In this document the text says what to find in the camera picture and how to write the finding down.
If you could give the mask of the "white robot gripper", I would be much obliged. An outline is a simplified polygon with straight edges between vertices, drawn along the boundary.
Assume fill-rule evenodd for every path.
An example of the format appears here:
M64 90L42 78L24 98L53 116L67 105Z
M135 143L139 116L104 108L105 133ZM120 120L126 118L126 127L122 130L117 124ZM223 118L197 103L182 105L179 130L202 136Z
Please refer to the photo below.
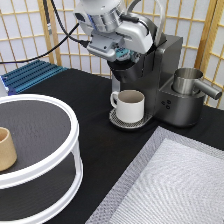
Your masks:
M153 45L153 33L137 15L130 15L124 0L80 0L74 16L90 38L93 32L116 33L124 38L118 48L144 54Z

